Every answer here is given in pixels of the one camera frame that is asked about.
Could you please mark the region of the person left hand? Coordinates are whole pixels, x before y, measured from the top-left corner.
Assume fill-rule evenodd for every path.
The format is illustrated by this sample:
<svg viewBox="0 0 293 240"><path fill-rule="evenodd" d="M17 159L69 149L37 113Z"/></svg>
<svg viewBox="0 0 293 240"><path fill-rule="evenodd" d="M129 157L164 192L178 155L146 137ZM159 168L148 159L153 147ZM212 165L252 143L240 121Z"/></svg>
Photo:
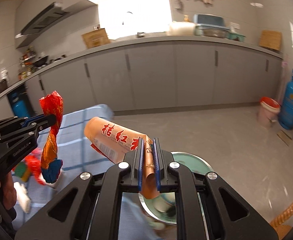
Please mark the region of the person left hand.
<svg viewBox="0 0 293 240"><path fill-rule="evenodd" d="M10 172L0 180L0 191L3 193L5 209L10 210L16 204L16 189Z"/></svg>

